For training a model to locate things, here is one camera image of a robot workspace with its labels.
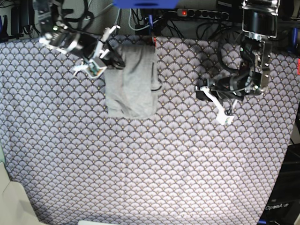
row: gray cloth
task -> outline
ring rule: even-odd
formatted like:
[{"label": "gray cloth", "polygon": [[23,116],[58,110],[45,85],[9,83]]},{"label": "gray cloth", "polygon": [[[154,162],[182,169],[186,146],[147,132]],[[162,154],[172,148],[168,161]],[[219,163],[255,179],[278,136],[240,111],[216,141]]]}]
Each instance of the gray cloth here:
[{"label": "gray cloth", "polygon": [[144,119],[155,114],[161,83],[155,47],[121,45],[117,49],[126,67],[105,72],[105,100],[109,117]]}]

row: power strip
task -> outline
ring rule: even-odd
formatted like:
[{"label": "power strip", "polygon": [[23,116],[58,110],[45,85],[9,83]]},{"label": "power strip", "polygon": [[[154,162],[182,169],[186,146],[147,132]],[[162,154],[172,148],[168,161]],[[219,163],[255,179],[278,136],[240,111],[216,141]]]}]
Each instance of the power strip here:
[{"label": "power strip", "polygon": [[199,9],[177,9],[177,16],[187,17],[187,18],[201,18],[201,19],[221,19],[222,21],[229,20],[229,13],[218,12],[218,11],[208,11]]}]

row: patterned fabric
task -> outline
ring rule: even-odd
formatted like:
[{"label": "patterned fabric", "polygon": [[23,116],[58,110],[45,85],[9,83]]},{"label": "patterned fabric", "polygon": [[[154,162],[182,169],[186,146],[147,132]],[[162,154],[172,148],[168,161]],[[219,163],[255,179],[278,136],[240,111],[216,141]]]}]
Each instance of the patterned fabric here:
[{"label": "patterned fabric", "polygon": [[[117,36],[113,45],[141,44]],[[216,43],[157,38],[163,94],[147,120],[111,119],[101,79],[35,41],[0,45],[0,137],[13,181],[38,218],[122,225],[254,225],[271,194],[300,99],[296,58],[274,54],[270,90],[221,126],[194,85],[220,69]],[[225,45],[227,64],[240,62]]]}]

